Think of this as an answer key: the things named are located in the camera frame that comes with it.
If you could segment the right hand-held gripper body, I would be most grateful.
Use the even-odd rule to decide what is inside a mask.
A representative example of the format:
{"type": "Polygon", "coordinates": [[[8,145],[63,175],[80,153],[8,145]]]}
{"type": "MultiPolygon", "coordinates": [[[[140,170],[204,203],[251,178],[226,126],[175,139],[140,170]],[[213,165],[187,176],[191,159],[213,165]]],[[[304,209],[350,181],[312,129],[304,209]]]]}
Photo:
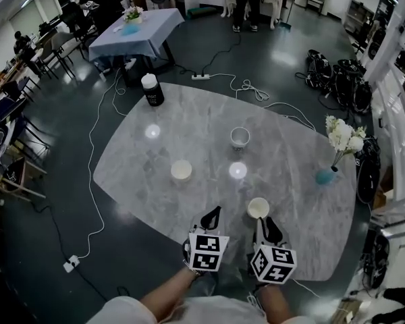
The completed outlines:
{"type": "Polygon", "coordinates": [[[259,282],[283,285],[297,268],[296,251],[261,244],[250,267],[259,282]]]}

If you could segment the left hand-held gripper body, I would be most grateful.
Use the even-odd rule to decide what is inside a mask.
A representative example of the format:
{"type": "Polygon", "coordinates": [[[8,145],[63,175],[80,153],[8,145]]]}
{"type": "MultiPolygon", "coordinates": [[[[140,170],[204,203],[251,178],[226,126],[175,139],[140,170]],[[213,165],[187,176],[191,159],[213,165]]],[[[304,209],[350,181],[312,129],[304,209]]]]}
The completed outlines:
{"type": "Polygon", "coordinates": [[[229,240],[229,236],[209,233],[201,227],[193,229],[184,242],[184,258],[189,268],[197,272],[217,272],[229,240]]]}

